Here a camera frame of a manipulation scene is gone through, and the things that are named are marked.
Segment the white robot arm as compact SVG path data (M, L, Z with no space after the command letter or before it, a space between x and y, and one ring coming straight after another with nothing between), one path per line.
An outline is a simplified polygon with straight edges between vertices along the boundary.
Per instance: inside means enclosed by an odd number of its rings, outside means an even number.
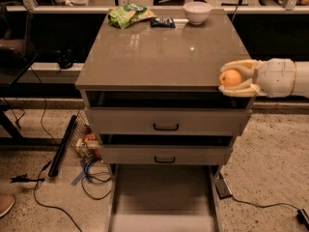
M280 58L229 62L220 70L218 89L229 97L309 98L309 63Z

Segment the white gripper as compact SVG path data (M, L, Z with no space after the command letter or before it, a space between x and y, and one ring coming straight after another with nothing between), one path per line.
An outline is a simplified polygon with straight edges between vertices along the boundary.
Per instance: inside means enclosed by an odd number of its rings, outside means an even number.
M273 58L268 61L237 60L226 63L220 71L236 70L246 78L236 86L218 87L219 91L228 97L250 98L264 96L268 98L283 98L291 94L295 83L295 63L290 59Z

